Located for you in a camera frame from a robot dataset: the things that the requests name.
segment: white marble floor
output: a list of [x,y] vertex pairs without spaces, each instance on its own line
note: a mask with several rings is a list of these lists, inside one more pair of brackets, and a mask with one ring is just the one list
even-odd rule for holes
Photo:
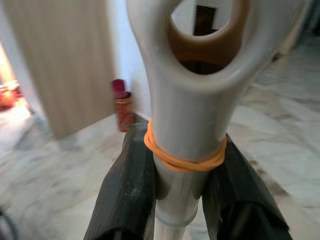
[[[319,233],[319,71],[320,41],[309,39],[251,84],[228,129],[271,187],[297,240]],[[55,141],[41,121],[28,119],[16,131],[1,122],[0,206],[22,240],[80,240],[124,134],[111,116]],[[209,239],[201,210],[185,239]]]

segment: brown container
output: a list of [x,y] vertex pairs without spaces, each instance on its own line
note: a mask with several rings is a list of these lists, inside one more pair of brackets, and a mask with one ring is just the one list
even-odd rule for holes
[[132,112],[132,97],[124,99],[115,99],[115,112],[118,122],[118,128],[121,132],[126,132],[128,128],[135,123],[135,116]]

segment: white pipe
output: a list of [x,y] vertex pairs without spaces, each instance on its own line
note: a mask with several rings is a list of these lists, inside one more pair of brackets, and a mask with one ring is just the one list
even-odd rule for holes
[[[127,11],[148,76],[154,140],[167,154],[200,163],[216,154],[241,93],[272,56],[283,30],[286,1],[234,0],[229,23],[201,37],[172,26],[171,14],[181,1],[127,0]],[[248,9],[254,24],[248,24],[245,45],[238,52]],[[198,75],[177,58],[221,63],[224,69]],[[155,237],[179,240],[197,213],[208,172],[174,172],[157,156],[154,162],[156,218],[162,233]]]

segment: orange rubber band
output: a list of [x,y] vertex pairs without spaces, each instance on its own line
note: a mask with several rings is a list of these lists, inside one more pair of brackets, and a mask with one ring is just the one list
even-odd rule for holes
[[222,141],[222,144],[216,153],[215,156],[210,158],[207,161],[194,163],[194,162],[187,162],[175,158],[164,151],[162,151],[155,143],[153,137],[153,130],[152,130],[152,122],[149,121],[147,132],[144,136],[144,144],[150,149],[162,162],[164,166],[168,169],[179,172],[179,173],[194,173],[194,172],[208,172],[211,171],[218,166],[220,166],[225,161],[225,153],[227,147],[227,137],[225,137]]

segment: marble floor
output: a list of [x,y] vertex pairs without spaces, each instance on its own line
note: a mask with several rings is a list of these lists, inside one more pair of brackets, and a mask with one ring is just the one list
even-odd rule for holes
[[[320,39],[308,39],[250,85],[228,129],[273,193],[294,240],[319,237],[319,80]],[[101,182],[121,151],[115,116],[59,141],[37,116],[17,128],[1,119],[0,206],[21,239],[83,239]],[[185,240],[209,239],[199,209]]]

